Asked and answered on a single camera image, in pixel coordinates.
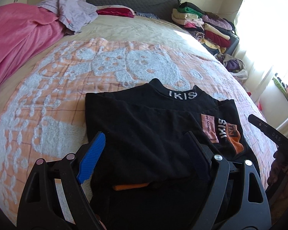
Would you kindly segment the black IKISS long-sleeve shirt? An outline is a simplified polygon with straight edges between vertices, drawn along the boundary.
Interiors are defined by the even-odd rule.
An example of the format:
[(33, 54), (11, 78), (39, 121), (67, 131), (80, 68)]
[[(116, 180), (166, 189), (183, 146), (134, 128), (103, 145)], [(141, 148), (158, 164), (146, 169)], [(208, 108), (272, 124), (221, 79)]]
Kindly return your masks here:
[(233, 100), (199, 87), (165, 88), (158, 79), (85, 96), (87, 137), (106, 139), (91, 177), (90, 205), (107, 229), (191, 229), (210, 181), (197, 179), (183, 147), (191, 131), (214, 153), (240, 163), (257, 158), (243, 136)]

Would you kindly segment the lilac crumpled garment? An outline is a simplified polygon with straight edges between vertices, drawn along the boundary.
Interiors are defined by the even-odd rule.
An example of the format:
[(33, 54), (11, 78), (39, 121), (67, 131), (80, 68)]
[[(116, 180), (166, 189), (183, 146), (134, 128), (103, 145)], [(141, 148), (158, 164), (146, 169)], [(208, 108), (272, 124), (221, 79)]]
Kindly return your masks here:
[(98, 17), (97, 7), (86, 0), (43, 0), (37, 6), (56, 14), (72, 34), (80, 33)]

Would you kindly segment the orange white plaid blanket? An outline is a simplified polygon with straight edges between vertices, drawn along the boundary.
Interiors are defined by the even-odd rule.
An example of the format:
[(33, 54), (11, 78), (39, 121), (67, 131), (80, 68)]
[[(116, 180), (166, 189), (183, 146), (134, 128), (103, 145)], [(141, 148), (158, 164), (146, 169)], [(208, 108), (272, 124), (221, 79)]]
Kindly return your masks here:
[(198, 86), (235, 101), (243, 134), (266, 185), (276, 146), (248, 122), (261, 117), (231, 74), (178, 26), (144, 17), (99, 16), (22, 66), (0, 88), (0, 208), (15, 223), (38, 158), (57, 160), (87, 142), (85, 95), (158, 78), (178, 91)]

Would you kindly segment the pink duvet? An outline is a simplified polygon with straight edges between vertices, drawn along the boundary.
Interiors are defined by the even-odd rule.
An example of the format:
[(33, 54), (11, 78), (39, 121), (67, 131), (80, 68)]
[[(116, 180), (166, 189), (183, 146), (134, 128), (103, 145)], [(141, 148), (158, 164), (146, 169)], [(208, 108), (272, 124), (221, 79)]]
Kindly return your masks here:
[(0, 86), (26, 61), (64, 36), (57, 15), (23, 3), (0, 7)]

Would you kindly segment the bag of loose clothes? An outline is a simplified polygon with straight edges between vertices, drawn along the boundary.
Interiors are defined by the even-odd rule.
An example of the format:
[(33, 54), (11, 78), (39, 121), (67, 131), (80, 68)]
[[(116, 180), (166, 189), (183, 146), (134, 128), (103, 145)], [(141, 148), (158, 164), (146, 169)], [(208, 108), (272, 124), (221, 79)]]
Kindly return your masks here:
[(227, 53), (217, 53), (214, 55), (214, 57), (240, 83), (243, 83), (248, 79), (248, 71), (242, 60), (235, 58)]

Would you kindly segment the stack of folded clothes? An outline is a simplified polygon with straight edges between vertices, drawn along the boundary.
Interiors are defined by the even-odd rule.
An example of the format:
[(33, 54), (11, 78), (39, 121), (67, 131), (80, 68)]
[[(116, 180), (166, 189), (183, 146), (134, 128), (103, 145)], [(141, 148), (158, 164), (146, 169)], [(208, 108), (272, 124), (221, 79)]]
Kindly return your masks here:
[(194, 37), (212, 55), (232, 55), (239, 44), (235, 25), (193, 3), (184, 2), (172, 9), (172, 21)]

